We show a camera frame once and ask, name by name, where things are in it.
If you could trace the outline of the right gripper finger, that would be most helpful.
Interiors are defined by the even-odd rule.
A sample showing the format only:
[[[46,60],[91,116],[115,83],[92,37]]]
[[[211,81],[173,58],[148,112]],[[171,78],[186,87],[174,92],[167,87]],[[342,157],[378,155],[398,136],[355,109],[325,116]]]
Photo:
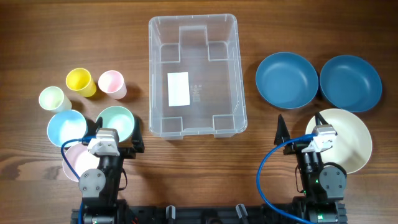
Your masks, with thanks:
[[[320,114],[320,112],[315,113],[315,124],[317,126],[319,125],[328,125],[327,121],[324,119],[324,117]]]
[[[283,116],[280,114],[278,115],[277,120],[277,131],[275,134],[274,145],[281,145],[288,140],[290,140],[289,130],[287,129]]]

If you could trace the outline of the mint green small bowl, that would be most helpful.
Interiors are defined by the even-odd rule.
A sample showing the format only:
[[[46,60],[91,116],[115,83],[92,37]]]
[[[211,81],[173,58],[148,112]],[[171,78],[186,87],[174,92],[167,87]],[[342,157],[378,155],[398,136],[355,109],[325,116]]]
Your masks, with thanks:
[[[135,119],[127,108],[122,106],[110,106],[97,116],[96,121],[99,118],[103,119],[104,128],[117,130],[119,142],[126,141],[131,137],[135,126]]]

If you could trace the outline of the light blue small bowl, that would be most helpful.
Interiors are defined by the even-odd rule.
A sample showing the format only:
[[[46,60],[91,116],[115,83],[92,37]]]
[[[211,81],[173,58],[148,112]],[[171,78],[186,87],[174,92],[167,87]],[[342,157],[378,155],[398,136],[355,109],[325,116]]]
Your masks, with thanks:
[[[71,139],[80,139],[88,132],[85,117],[76,110],[65,110],[55,114],[47,125],[47,137],[58,147]]]

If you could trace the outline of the pink cup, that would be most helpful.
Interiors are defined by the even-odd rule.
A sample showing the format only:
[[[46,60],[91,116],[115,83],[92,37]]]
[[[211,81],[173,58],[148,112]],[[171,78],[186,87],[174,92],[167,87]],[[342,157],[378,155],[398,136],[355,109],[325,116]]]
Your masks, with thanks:
[[[108,70],[100,75],[98,86],[101,91],[110,97],[120,100],[127,94],[123,75],[115,70]]]

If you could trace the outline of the cream white bowl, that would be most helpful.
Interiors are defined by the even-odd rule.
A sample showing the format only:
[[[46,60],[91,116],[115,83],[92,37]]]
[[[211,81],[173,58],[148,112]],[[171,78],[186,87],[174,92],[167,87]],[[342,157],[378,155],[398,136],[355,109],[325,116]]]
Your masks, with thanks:
[[[342,109],[327,109],[320,114],[338,133],[333,147],[321,153],[323,162],[334,162],[349,174],[362,169],[373,150],[366,125],[355,114]]]

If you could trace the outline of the dark blue bowl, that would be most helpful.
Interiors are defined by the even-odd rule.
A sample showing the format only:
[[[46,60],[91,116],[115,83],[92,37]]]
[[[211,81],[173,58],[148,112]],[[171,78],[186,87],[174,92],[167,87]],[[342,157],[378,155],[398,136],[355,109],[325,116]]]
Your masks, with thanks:
[[[309,104],[318,92],[318,74],[304,57],[278,52],[266,57],[256,71],[260,95],[272,106],[284,110]]]
[[[333,106],[360,113],[373,109],[382,96],[382,81],[376,69],[354,55],[339,55],[320,72],[323,97]]]

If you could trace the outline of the yellow cup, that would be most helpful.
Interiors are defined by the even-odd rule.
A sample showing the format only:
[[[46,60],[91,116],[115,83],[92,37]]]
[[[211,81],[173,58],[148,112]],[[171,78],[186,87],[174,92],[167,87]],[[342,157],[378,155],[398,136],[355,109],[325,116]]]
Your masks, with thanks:
[[[86,98],[96,93],[96,84],[91,73],[85,68],[75,68],[66,77],[67,87]]]

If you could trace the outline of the pale green cup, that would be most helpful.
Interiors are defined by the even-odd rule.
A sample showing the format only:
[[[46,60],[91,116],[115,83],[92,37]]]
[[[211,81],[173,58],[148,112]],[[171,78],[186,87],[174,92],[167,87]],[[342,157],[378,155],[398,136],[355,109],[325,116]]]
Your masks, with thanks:
[[[59,113],[72,108],[72,103],[57,86],[45,88],[39,95],[39,105],[47,111]]]

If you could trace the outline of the clear plastic storage container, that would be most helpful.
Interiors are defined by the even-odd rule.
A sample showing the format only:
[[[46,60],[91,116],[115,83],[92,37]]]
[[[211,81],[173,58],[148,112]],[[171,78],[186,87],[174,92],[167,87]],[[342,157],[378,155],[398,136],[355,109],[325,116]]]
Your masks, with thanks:
[[[169,106],[167,74],[188,72],[190,105]],[[246,130],[237,18],[157,16],[149,21],[149,131],[163,139]]]

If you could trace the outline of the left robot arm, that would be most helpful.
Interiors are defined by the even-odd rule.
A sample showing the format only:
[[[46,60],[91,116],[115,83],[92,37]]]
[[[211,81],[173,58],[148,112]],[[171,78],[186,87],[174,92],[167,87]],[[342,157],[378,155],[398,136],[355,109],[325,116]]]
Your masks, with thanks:
[[[82,205],[78,211],[78,224],[139,222],[127,202],[118,199],[118,193],[125,189],[119,186],[121,177],[126,176],[124,160],[135,159],[137,153],[144,152],[139,120],[134,122],[131,143],[132,147],[119,149],[120,156],[99,156],[98,167],[88,169],[80,176]]]

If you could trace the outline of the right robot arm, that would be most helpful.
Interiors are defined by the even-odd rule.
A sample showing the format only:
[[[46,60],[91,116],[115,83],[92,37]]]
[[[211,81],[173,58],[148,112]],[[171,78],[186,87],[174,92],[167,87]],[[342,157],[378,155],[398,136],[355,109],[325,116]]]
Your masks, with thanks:
[[[277,208],[289,215],[312,223],[346,223],[344,198],[347,173],[334,162],[324,162],[321,153],[333,147],[338,133],[320,113],[315,114],[315,124],[309,137],[289,143],[290,134],[282,115],[278,116],[274,144],[285,144],[284,155],[297,159],[296,171],[300,173],[304,195],[294,197],[291,203],[278,204]]]

